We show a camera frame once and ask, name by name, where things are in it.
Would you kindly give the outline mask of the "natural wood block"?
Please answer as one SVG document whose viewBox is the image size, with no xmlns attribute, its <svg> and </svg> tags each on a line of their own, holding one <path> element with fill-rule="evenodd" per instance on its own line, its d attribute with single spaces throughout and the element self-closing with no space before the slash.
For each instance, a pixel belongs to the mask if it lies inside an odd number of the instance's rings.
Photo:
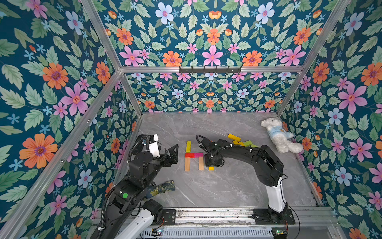
<svg viewBox="0 0 382 239">
<path fill-rule="evenodd" d="M 191 159 L 189 157 L 185 158 L 185 171 L 190 171 Z"/>
<path fill-rule="evenodd" d="M 204 170 L 204 158 L 199 157 L 199 170 Z"/>
</svg>

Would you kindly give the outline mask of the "small red block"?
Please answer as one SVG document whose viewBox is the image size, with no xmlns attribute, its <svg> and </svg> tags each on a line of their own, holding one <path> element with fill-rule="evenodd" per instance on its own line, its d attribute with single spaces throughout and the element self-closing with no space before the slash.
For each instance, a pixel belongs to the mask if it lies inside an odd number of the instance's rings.
<svg viewBox="0 0 382 239">
<path fill-rule="evenodd" d="M 195 154 L 194 153 L 186 153 L 185 158 L 195 158 Z"/>
</svg>

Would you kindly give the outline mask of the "long yellow block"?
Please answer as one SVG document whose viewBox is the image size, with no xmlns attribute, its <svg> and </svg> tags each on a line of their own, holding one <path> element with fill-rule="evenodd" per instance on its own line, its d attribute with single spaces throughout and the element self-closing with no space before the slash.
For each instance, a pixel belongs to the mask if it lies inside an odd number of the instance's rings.
<svg viewBox="0 0 382 239">
<path fill-rule="evenodd" d="M 187 141 L 187 144 L 186 144 L 186 153 L 190 153 L 191 152 L 191 145 L 192 145 L 192 142 L 191 141 Z"/>
</svg>

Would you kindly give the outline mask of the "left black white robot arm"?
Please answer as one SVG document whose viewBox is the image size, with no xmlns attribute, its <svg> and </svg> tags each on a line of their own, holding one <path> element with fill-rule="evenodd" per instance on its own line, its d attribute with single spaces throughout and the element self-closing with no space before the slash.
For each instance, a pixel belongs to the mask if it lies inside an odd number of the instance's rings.
<svg viewBox="0 0 382 239">
<path fill-rule="evenodd" d="M 136 239 L 151 225 L 158 229 L 168 217 L 153 199 L 143 202 L 163 167 L 179 161 L 179 145 L 165 148 L 156 135 L 140 135 L 127 153 L 129 170 L 106 194 L 92 239 Z"/>
</svg>

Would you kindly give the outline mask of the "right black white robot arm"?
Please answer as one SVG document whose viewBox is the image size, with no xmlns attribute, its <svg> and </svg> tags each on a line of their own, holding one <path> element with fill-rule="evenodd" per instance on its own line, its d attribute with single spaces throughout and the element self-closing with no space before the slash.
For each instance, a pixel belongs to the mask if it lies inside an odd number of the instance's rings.
<svg viewBox="0 0 382 239">
<path fill-rule="evenodd" d="M 196 139 L 199 147 L 206 153 L 206 166 L 222 167 L 226 158 L 251 165 L 258 180 L 266 186 L 270 212 L 280 215 L 286 210 L 287 202 L 283 192 L 284 165 L 267 145 L 247 147 L 222 139 L 214 142 L 202 135 L 197 135 Z"/>
</svg>

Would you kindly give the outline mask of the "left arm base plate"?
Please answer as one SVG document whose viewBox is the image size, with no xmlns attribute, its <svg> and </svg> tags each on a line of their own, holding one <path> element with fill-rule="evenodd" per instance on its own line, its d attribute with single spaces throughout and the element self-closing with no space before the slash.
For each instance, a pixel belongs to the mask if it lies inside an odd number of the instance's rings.
<svg viewBox="0 0 382 239">
<path fill-rule="evenodd" d="M 153 217 L 152 226 L 175 225 L 177 211 L 175 209 L 161 209 L 150 214 Z"/>
</svg>

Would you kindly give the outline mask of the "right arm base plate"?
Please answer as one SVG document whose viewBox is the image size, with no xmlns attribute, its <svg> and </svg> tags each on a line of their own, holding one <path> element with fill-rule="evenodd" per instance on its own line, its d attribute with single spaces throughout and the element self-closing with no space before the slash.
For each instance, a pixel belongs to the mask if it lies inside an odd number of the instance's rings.
<svg viewBox="0 0 382 239">
<path fill-rule="evenodd" d="M 270 208 L 253 209 L 252 218 L 257 225 L 295 225 L 296 221 L 291 208 L 278 213 Z"/>
</svg>

